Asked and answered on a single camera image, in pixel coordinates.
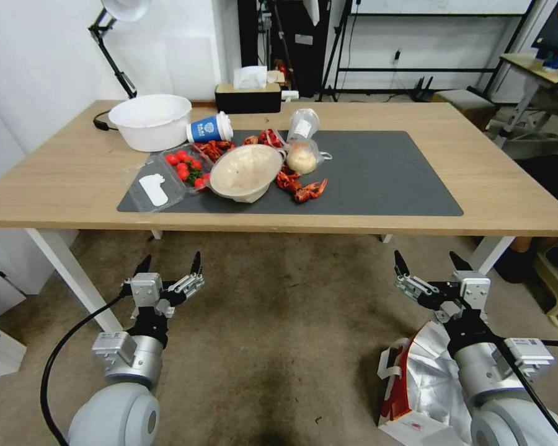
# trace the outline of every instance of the white table leg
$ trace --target white table leg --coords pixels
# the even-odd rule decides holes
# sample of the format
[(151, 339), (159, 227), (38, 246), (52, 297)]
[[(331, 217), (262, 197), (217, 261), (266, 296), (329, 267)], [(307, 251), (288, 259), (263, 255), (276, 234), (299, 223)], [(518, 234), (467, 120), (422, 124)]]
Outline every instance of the white table leg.
[[(26, 231), (89, 313), (105, 305), (103, 297), (56, 231), (33, 228), (27, 228)], [(104, 331), (122, 330), (120, 322), (109, 309), (95, 317), (95, 320)]]
[(514, 239), (512, 236), (484, 237), (476, 250), (473, 251), (469, 264), (476, 271), (487, 274)]
[(523, 112), (529, 106), (531, 99), (533, 99), (538, 89), (539, 84), (537, 83), (537, 81), (527, 78), (525, 82), (525, 94), (523, 95), (523, 98), (513, 110), (513, 116), (510, 118), (510, 121), (506, 123), (503, 128), (500, 129), (498, 135), (496, 135), (496, 138), (494, 138), (494, 144), (496, 144), (498, 147), (502, 148), (502, 146), (508, 139), (508, 136), (515, 128), (517, 122), (519, 122), (519, 119), (521, 119), (521, 116), (523, 116)]

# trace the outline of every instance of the blue paper cup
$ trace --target blue paper cup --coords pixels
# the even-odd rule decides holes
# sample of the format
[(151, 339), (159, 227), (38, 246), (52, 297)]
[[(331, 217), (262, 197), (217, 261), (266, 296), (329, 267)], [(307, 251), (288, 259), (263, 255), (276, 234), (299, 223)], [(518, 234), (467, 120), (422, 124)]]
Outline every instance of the blue paper cup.
[(229, 117), (220, 111), (215, 116), (188, 124), (186, 136), (190, 142), (231, 141), (234, 131)]

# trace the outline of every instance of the white plastic basin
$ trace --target white plastic basin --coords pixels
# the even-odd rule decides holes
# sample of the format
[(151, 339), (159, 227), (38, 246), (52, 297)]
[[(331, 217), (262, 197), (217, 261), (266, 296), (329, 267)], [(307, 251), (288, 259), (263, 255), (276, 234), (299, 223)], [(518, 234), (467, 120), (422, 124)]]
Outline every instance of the white plastic basin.
[(186, 141), (190, 101), (182, 96), (139, 96), (118, 104), (108, 117), (124, 141), (140, 152), (159, 152)]

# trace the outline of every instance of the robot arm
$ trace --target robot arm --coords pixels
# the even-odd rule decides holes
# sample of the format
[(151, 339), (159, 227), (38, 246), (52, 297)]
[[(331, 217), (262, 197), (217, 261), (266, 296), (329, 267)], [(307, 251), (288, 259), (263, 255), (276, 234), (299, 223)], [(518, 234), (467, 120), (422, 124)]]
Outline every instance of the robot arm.
[(459, 366), (459, 381), (472, 414), (474, 444), (558, 445), (558, 416), (547, 410), (529, 383), (554, 362), (554, 357), (539, 339), (505, 339), (494, 334), (483, 313), (490, 280), (471, 271), (469, 264), (452, 252), (451, 259), (456, 268), (452, 280), (426, 282), (411, 276), (401, 254), (395, 251), (395, 286), (433, 310), (443, 324), (450, 338), (448, 351)]
[(83, 405), (68, 431), (71, 446), (148, 446), (159, 426), (159, 402), (152, 394), (167, 346), (167, 320), (176, 306), (205, 284), (200, 253), (190, 274), (164, 282), (158, 273), (138, 272), (125, 281), (136, 308), (126, 331), (100, 333), (92, 352), (104, 363), (109, 384)]

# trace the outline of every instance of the stool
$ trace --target stool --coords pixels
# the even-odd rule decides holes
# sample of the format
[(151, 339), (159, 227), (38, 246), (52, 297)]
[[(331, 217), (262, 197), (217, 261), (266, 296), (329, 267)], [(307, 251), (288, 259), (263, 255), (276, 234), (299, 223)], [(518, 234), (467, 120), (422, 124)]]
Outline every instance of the stool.
[(432, 95), (432, 102), (448, 102), (481, 131), (496, 114), (492, 102), (467, 90), (444, 90)]

